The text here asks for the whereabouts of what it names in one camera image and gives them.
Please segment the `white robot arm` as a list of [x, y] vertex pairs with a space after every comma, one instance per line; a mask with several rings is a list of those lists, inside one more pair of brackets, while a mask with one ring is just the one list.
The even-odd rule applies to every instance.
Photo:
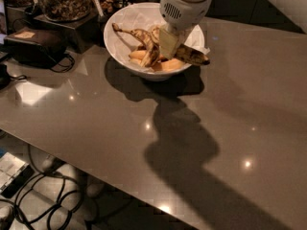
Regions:
[[307, 33], [307, 0], [160, 0], [166, 29], [177, 35], [206, 16], [288, 32]]

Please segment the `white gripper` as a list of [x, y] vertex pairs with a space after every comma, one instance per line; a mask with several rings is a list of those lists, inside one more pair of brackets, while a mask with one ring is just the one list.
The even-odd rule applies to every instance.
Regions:
[[160, 13], [167, 24], [159, 29], [160, 53], [172, 59], [176, 53], [178, 40], [184, 44], [207, 14], [212, 0], [160, 0]]

